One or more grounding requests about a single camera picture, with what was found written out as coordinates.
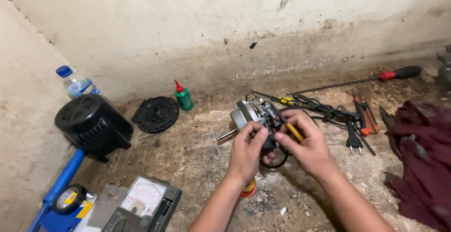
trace maroon cloth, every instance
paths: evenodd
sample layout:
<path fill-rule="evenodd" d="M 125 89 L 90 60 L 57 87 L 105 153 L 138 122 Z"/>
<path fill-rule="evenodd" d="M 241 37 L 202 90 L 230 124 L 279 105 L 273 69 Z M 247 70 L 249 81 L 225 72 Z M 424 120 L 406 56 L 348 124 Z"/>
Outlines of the maroon cloth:
<path fill-rule="evenodd" d="M 402 178 L 387 178 L 399 213 L 451 231 L 451 110 L 406 101 L 386 132 L 402 154 Z"/>

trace blue handle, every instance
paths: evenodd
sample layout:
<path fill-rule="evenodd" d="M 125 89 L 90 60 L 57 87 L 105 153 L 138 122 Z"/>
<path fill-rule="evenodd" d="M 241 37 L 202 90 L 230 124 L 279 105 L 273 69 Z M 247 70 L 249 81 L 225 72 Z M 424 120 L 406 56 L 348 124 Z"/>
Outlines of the blue handle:
<path fill-rule="evenodd" d="M 74 177 L 75 173 L 78 170 L 78 167 L 80 167 L 80 164 L 82 163 L 83 158 L 85 157 L 85 152 L 81 149 L 77 149 L 74 156 L 69 160 L 64 170 L 59 175 L 58 179 L 56 179 L 55 183 L 53 184 L 52 188 L 49 190 L 49 192 L 42 198 L 42 207 L 41 210 L 39 210 L 36 218 L 31 223 L 30 228 L 28 229 L 28 232 L 38 232 L 41 228 L 41 220 L 44 218 L 45 215 L 48 214 L 48 212 L 51 211 L 53 201 L 56 200 L 58 195 L 62 190 L 64 190 L 67 185 L 69 185 L 70 181 Z"/>

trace black electrical tape roll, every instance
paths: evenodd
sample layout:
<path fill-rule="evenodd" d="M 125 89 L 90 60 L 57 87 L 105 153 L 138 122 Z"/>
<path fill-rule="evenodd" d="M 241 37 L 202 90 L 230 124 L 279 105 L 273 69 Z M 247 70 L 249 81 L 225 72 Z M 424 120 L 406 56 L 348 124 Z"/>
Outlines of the black electrical tape roll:
<path fill-rule="evenodd" d="M 64 207 L 63 204 L 72 193 L 75 192 L 75 199 L 68 206 Z M 77 210 L 86 200 L 87 189 L 79 184 L 73 184 L 64 189 L 58 198 L 53 202 L 53 211 L 57 214 L 69 214 Z"/>

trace blue bottle cap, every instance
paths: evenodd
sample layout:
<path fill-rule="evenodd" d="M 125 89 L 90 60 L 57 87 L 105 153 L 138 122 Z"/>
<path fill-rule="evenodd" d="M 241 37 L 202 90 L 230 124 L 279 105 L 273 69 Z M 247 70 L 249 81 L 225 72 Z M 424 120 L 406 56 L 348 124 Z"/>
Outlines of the blue bottle cap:
<path fill-rule="evenodd" d="M 56 70 L 56 73 L 62 78 L 67 77 L 73 73 L 72 69 L 68 66 L 60 66 Z"/>

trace black fan motor cover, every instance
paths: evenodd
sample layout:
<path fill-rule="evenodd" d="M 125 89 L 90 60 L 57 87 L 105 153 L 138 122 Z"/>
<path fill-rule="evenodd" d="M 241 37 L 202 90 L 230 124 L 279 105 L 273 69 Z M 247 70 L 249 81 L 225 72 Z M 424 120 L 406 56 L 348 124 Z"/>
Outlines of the black fan motor cover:
<path fill-rule="evenodd" d="M 56 114 L 55 125 L 69 139 L 101 162 L 117 148 L 129 149 L 133 127 L 103 96 L 86 94 Z"/>

